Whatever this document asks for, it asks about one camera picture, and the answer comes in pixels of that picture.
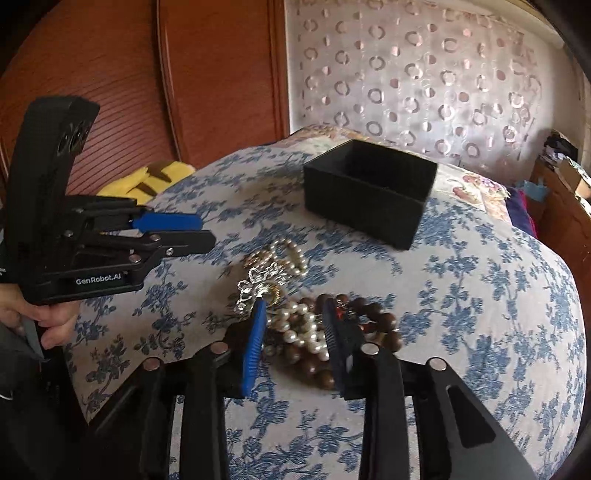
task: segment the yellow cushion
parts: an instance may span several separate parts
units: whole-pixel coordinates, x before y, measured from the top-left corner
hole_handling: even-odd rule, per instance
[[[156,178],[148,173],[148,167],[141,167],[135,172],[112,181],[104,186],[98,193],[101,197],[124,197],[135,199],[138,205],[145,205],[154,198],[148,192],[153,190],[156,193],[162,193],[165,189],[188,177],[195,172],[195,168],[179,161],[171,162],[160,171],[164,173],[170,182]]]

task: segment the floral bedspread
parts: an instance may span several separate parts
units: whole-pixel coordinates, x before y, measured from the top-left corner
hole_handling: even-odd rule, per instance
[[[548,478],[573,446],[586,383],[582,313],[565,263],[511,225],[437,191],[412,248],[394,251],[305,210],[309,158],[247,148],[156,197],[157,210],[198,212],[217,244],[206,255],[163,261],[137,293],[85,303],[66,354],[87,417],[146,357],[175,361],[222,338],[233,320],[239,261],[287,235],[310,262],[293,291],[380,301],[401,319],[400,358],[446,358]],[[262,363],[251,397],[226,401],[226,424],[233,479],[357,478],[363,402],[301,384],[289,370]],[[171,478],[178,477],[178,433],[177,422]],[[418,478],[412,432],[410,440]]]

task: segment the open box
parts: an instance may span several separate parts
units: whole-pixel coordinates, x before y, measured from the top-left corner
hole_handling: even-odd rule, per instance
[[[349,140],[304,165],[306,208],[408,250],[436,174],[425,158]]]

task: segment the finger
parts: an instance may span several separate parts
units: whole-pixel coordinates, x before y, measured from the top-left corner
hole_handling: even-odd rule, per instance
[[[80,311],[80,301],[68,301],[59,303],[50,307],[50,318],[39,322],[39,325],[45,328],[57,327],[67,323],[73,316],[77,316]]]
[[[0,304],[3,308],[14,310],[34,320],[43,321],[51,318],[50,308],[46,305],[31,305],[23,298],[21,289],[18,288],[18,285],[0,285]]]
[[[14,310],[0,309],[0,322],[8,328],[15,329],[21,324],[21,316]]]
[[[69,342],[72,338],[77,319],[78,314],[73,315],[72,318],[63,325],[47,329],[47,331],[41,336],[41,345],[43,345],[43,348],[49,350],[57,345],[65,345]]]

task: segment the purple fabric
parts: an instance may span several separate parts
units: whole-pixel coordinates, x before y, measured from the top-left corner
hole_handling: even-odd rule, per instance
[[[505,204],[507,205],[507,211],[509,212],[511,223],[519,230],[528,233],[534,238],[538,238],[538,236],[535,234],[533,221],[527,213],[527,208],[525,206],[525,202],[523,201],[521,192],[515,187],[507,187],[507,191],[509,191],[511,197],[506,199]]]

